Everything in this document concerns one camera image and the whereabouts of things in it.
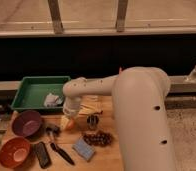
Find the box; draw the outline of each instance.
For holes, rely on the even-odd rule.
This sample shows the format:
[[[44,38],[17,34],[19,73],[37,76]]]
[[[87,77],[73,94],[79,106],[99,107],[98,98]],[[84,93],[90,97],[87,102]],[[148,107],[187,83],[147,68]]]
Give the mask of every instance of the box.
[[[12,109],[17,111],[61,111],[61,106],[45,107],[44,101],[49,93],[64,100],[63,85],[71,80],[69,76],[24,77],[12,102]]]

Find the orange bowl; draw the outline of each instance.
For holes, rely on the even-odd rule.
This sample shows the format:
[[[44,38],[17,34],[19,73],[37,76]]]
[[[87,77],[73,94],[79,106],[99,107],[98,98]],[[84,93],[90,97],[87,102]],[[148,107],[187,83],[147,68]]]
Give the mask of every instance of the orange bowl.
[[[15,137],[7,141],[0,149],[0,163],[7,168],[21,165],[30,152],[30,143],[23,137]]]

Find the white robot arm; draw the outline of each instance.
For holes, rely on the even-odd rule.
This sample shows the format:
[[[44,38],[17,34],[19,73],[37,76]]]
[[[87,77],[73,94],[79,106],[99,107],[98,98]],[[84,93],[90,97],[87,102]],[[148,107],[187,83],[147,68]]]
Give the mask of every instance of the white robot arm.
[[[167,74],[158,68],[133,67],[94,81],[66,83],[63,112],[77,115],[83,95],[112,95],[125,171],[176,171],[164,98],[170,89]]]

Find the floor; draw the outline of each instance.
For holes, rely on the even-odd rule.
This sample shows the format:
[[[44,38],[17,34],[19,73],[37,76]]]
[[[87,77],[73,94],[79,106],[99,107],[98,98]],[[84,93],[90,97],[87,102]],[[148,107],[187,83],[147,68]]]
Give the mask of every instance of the floor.
[[[65,28],[113,28],[118,0],[59,0]],[[194,26],[196,0],[129,0],[126,27]],[[51,30],[48,1],[0,0],[0,31]]]
[[[166,104],[178,171],[196,171],[196,98],[172,97]]]

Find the dark background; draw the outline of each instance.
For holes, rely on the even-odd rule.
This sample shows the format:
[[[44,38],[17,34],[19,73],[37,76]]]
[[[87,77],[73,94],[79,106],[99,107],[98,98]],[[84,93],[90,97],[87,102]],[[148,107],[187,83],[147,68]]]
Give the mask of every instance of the dark background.
[[[196,64],[196,34],[0,38],[0,80],[24,76],[105,77],[118,68],[160,67],[187,75]]]

